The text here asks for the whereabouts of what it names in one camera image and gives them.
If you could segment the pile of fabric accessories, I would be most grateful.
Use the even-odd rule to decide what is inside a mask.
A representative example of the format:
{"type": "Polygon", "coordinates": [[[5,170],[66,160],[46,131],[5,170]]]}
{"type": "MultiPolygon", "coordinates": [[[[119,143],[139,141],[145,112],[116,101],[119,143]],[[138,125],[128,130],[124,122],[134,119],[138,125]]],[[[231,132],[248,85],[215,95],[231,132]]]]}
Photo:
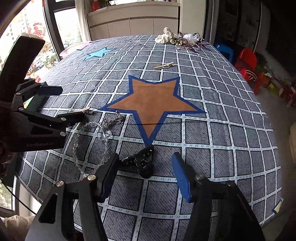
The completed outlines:
{"type": "Polygon", "coordinates": [[[184,34],[182,32],[173,33],[168,27],[163,29],[163,34],[158,35],[155,38],[155,42],[158,44],[172,44],[178,48],[184,48],[193,52],[197,52],[202,48],[208,50],[209,45],[199,33],[188,33],[184,34]]]}

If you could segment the blue plastic stool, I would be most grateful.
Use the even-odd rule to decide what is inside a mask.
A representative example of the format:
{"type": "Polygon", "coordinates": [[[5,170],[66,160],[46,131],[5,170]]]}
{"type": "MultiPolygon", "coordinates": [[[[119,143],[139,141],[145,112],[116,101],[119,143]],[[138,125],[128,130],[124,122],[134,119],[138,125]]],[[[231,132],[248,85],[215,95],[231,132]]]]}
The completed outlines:
{"type": "Polygon", "coordinates": [[[224,44],[214,44],[214,47],[230,62],[232,63],[234,52],[232,48],[224,44]]]}

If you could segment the pink plastic basin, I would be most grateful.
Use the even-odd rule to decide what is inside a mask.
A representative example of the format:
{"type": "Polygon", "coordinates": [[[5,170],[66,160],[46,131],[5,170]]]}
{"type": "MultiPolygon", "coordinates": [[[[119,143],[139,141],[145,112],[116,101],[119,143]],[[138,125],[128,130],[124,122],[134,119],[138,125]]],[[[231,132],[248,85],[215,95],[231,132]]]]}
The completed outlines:
{"type": "Polygon", "coordinates": [[[87,42],[82,42],[82,43],[78,43],[78,44],[74,44],[68,48],[66,48],[65,50],[63,50],[59,56],[64,59],[67,56],[69,56],[71,53],[75,52],[76,50],[82,50],[83,48],[85,48],[86,46],[88,46],[91,42],[87,41],[87,42]]]}

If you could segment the white sideboard cabinet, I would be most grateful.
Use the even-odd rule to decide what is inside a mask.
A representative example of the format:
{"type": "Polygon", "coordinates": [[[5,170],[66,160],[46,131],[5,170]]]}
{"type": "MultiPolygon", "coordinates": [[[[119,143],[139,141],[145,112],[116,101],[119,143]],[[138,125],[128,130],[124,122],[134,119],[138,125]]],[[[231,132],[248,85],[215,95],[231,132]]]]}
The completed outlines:
{"type": "Polygon", "coordinates": [[[179,31],[180,4],[138,1],[98,9],[87,15],[91,40],[179,31]]]}

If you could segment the red gift boxes pile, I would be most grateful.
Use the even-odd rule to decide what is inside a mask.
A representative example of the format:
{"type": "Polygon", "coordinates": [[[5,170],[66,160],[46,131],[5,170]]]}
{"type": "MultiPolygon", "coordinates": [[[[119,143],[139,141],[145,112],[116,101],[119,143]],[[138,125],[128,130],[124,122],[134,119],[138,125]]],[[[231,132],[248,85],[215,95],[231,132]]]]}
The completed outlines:
{"type": "Polygon", "coordinates": [[[284,99],[288,106],[295,108],[295,79],[292,81],[284,80],[280,82],[270,74],[264,74],[263,77],[265,79],[263,87],[284,99]]]}

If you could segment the small silver hair clip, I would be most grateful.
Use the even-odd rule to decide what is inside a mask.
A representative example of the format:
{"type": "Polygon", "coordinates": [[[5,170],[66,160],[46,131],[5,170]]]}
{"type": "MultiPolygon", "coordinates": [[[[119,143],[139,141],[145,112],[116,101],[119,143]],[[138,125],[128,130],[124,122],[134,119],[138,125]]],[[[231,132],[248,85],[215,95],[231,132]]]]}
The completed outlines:
{"type": "Polygon", "coordinates": [[[91,109],[91,107],[88,106],[83,109],[77,109],[77,110],[70,111],[69,113],[93,114],[93,110],[91,109]]]}

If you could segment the light blue star patch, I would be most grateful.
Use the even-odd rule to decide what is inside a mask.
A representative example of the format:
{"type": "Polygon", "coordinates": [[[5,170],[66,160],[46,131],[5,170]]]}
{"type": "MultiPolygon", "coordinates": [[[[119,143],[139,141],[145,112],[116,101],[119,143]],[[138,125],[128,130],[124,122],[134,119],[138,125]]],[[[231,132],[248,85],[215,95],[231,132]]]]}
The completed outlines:
{"type": "Polygon", "coordinates": [[[87,56],[84,58],[84,61],[89,60],[94,57],[99,57],[99,58],[104,57],[104,55],[106,53],[109,53],[113,50],[115,50],[115,49],[104,47],[104,48],[101,48],[95,52],[87,53],[87,56]]]}

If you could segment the red plastic chair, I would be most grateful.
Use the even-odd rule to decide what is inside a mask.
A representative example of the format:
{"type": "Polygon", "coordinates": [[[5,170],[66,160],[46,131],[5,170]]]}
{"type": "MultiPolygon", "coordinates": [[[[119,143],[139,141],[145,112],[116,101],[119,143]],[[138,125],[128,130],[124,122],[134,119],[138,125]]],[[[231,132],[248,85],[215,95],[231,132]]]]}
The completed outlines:
{"type": "Polygon", "coordinates": [[[256,69],[257,57],[252,50],[244,48],[234,65],[246,82],[254,82],[253,92],[258,94],[259,87],[264,83],[264,75],[256,69]]]}

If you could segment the brown star patch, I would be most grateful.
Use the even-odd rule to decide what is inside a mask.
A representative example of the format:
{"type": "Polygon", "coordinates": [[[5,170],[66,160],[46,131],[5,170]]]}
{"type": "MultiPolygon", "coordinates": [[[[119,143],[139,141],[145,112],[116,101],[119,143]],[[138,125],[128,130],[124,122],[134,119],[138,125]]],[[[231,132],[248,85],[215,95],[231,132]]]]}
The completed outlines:
{"type": "Polygon", "coordinates": [[[178,95],[180,77],[160,82],[128,76],[129,93],[101,107],[103,111],[131,113],[146,146],[154,141],[167,115],[204,114],[205,111],[178,95]]]}

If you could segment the grey checked tablecloth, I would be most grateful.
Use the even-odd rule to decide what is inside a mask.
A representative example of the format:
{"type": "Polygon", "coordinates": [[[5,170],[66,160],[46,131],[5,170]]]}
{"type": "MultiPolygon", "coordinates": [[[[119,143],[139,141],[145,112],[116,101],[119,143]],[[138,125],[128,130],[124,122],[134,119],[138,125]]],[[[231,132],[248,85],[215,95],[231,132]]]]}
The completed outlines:
{"type": "Polygon", "coordinates": [[[211,45],[191,52],[154,36],[95,41],[49,71],[63,88],[41,113],[90,108],[67,128],[64,148],[22,153],[16,175],[44,201],[59,180],[76,182],[116,152],[154,146],[150,178],[119,171],[99,205],[109,240],[182,240],[192,204],[180,193],[173,153],[212,181],[234,181],[259,223],[281,199],[278,147],[267,115],[242,75],[211,45]]]}

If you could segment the black claw hair clip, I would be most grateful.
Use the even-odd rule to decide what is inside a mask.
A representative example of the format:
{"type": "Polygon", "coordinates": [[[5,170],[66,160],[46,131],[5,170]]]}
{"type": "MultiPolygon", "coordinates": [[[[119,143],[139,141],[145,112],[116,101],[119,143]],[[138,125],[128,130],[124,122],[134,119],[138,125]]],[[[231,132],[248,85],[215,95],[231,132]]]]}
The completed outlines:
{"type": "Polygon", "coordinates": [[[130,155],[121,160],[120,170],[124,172],[139,174],[148,179],[154,174],[154,145],[150,145],[137,154],[130,155]]]}

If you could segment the beige hair pins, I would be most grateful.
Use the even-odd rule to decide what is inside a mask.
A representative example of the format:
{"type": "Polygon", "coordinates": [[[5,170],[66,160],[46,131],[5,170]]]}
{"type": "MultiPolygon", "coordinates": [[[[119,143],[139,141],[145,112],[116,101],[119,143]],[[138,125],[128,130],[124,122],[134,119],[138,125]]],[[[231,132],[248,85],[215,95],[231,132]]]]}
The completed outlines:
{"type": "Polygon", "coordinates": [[[162,64],[162,65],[154,65],[152,66],[153,70],[161,70],[161,69],[167,69],[167,68],[171,68],[174,66],[173,62],[170,63],[166,63],[166,64],[162,64]]]}

